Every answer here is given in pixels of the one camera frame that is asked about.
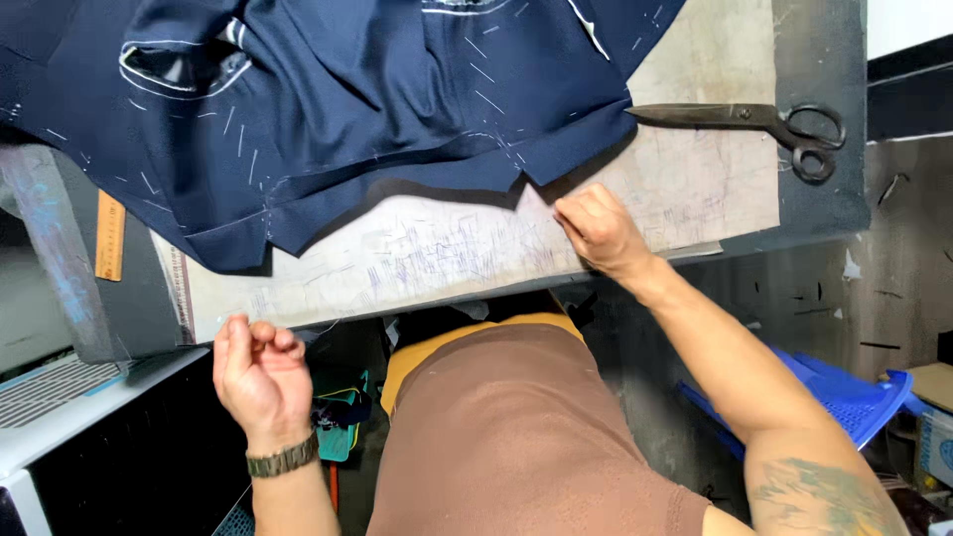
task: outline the tattoo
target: tattoo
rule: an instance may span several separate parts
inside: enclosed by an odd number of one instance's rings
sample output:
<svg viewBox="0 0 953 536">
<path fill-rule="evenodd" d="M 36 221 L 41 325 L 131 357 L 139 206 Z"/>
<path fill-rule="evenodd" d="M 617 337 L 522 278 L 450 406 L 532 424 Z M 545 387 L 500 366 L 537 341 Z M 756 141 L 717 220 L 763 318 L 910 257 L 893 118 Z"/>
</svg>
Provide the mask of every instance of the tattoo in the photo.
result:
<svg viewBox="0 0 953 536">
<path fill-rule="evenodd" d="M 907 534 L 886 494 L 879 496 L 855 474 L 797 458 L 766 462 L 763 468 L 767 484 L 752 498 L 773 505 L 769 515 L 780 526 L 830 536 Z"/>
</svg>

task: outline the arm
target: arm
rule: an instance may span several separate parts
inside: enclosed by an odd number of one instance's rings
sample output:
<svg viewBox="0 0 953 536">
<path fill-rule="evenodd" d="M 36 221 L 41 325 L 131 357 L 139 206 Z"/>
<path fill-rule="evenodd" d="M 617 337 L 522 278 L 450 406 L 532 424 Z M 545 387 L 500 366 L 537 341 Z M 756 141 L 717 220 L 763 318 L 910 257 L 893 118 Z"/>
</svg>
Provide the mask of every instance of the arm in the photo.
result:
<svg viewBox="0 0 953 536">
<path fill-rule="evenodd" d="M 215 336 L 213 382 L 245 431 L 248 453 L 269 456 L 311 433 L 313 389 L 304 343 L 268 322 L 233 315 Z M 252 479 L 255 533 L 339 534 L 318 460 L 273 478 Z"/>
<path fill-rule="evenodd" d="M 652 255 L 599 184 L 560 199 L 576 251 L 645 305 L 732 431 L 758 534 L 902 536 L 906 529 L 850 438 L 770 349 Z M 705 536 L 746 527 L 709 507 Z"/>
</svg>

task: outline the scissor blade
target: scissor blade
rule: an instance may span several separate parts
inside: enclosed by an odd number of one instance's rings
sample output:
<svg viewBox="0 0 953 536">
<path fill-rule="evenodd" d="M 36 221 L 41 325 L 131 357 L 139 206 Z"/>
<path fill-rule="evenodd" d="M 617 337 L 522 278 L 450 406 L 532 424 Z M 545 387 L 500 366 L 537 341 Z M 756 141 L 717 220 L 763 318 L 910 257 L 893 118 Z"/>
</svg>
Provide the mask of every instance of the scissor blade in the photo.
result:
<svg viewBox="0 0 953 536">
<path fill-rule="evenodd" d="M 752 119 L 740 115 L 744 104 L 649 104 L 626 109 L 647 125 L 671 129 L 751 128 Z"/>
</svg>

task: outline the navy blue fabric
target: navy blue fabric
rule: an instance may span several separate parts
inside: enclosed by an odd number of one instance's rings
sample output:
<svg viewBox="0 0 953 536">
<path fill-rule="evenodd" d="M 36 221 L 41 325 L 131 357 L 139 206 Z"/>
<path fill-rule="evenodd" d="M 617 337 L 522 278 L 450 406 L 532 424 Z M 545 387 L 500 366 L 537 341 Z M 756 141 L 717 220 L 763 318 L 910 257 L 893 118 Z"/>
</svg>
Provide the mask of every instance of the navy blue fabric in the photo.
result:
<svg viewBox="0 0 953 536">
<path fill-rule="evenodd" d="M 568 0 L 4 3 L 0 119 L 204 266 L 252 267 L 382 177 L 546 184 L 635 129 L 625 81 L 682 0 L 573 1 L 610 60 Z"/>
</svg>

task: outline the hand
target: hand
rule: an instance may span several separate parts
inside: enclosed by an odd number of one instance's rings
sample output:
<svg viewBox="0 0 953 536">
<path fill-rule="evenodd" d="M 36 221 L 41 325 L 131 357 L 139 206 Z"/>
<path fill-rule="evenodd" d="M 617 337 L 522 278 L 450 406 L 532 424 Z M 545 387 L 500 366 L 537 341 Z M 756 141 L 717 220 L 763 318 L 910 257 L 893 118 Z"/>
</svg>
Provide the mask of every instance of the hand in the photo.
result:
<svg viewBox="0 0 953 536">
<path fill-rule="evenodd" d="M 212 371 L 218 399 L 248 436 L 252 456 L 308 439 L 314 389 L 304 342 L 263 320 L 232 315 L 215 336 Z"/>
<path fill-rule="evenodd" d="M 656 258 L 625 207 L 601 184 L 558 199 L 556 220 L 576 253 L 616 281 L 646 272 Z"/>
</svg>

